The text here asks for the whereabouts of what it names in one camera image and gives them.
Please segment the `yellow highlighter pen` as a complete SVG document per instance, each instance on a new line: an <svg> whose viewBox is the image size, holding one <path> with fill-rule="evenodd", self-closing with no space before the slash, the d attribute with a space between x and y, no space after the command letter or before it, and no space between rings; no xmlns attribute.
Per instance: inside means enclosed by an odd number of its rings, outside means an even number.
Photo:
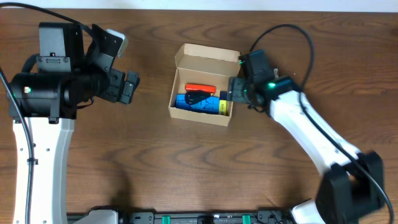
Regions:
<svg viewBox="0 0 398 224"><path fill-rule="evenodd" d="M219 114L220 115L228 115L228 110L227 110L227 92L226 91L220 91L220 97L219 97Z"/></svg>

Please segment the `red stapler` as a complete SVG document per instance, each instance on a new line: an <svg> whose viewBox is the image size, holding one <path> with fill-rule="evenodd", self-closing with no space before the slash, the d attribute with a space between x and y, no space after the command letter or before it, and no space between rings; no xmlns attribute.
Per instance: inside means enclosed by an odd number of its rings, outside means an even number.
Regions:
<svg viewBox="0 0 398 224"><path fill-rule="evenodd" d="M205 93L214 94L216 93L216 87L211 85L201 85L201 84L194 84L194 83L187 83L185 85L186 91L203 91Z"/></svg>

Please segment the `blue plastic block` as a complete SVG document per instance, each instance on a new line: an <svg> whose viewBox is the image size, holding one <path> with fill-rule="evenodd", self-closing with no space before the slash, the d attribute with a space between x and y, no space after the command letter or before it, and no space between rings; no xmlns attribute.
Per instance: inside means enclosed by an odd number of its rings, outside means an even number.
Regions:
<svg viewBox="0 0 398 224"><path fill-rule="evenodd" d="M194 111L197 113L208 113L218 114L219 113L220 99L215 96L211 96L205 100L202 100L196 104L189 105L185 101L184 94L178 94L175 101L175 107L181 110Z"/></svg>

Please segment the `brown cardboard box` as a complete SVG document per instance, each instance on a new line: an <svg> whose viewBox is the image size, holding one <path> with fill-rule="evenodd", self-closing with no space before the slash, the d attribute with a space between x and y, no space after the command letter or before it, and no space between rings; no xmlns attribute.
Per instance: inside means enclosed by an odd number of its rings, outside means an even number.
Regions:
<svg viewBox="0 0 398 224"><path fill-rule="evenodd" d="M175 55L176 72L169 101L172 118L200 123L228 126L233 104L226 104L226 115L199 113L179 109L175 106L178 94L185 93L187 83L209 85L216 88L215 96L228 89L229 79L238 76L240 52L235 50L183 44Z"/></svg>

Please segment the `black correction tape dispenser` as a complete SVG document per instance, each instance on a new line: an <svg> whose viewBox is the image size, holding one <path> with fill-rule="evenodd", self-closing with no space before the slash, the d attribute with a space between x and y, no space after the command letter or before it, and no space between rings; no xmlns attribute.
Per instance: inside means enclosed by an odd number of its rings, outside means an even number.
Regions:
<svg viewBox="0 0 398 224"><path fill-rule="evenodd" d="M207 98L211 97L211 93L205 92L205 91L187 91L185 93L185 102L188 105L194 105L197 104Z"/></svg>

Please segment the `blue whiteboard marker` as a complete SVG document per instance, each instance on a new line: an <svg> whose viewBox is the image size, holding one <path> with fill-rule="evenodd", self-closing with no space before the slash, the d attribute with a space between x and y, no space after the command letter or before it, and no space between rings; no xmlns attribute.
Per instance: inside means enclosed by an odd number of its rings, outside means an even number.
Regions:
<svg viewBox="0 0 398 224"><path fill-rule="evenodd" d="M275 79L279 78L279 69L278 68L274 69L274 76L275 76Z"/></svg>

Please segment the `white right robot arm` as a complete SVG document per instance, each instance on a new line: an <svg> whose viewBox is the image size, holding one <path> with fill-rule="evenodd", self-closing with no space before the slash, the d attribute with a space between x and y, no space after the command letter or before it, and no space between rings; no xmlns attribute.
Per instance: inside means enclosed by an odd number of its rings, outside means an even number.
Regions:
<svg viewBox="0 0 398 224"><path fill-rule="evenodd" d="M317 196L290 209L293 223L357 223L386 202L383 163L344 140L311 106L290 77L278 77L263 50L238 58L242 78L230 78L227 99L266 113L300 144L322 177Z"/></svg>

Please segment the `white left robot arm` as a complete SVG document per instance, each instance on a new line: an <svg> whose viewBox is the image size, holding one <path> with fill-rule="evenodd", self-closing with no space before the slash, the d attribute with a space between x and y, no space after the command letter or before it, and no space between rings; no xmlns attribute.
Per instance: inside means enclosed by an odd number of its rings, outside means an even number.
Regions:
<svg viewBox="0 0 398 224"><path fill-rule="evenodd" d="M40 52L10 82L17 145L14 223L66 223L68 149L78 110L95 98L129 104L139 84L113 62L127 37L97 25L42 22Z"/></svg>

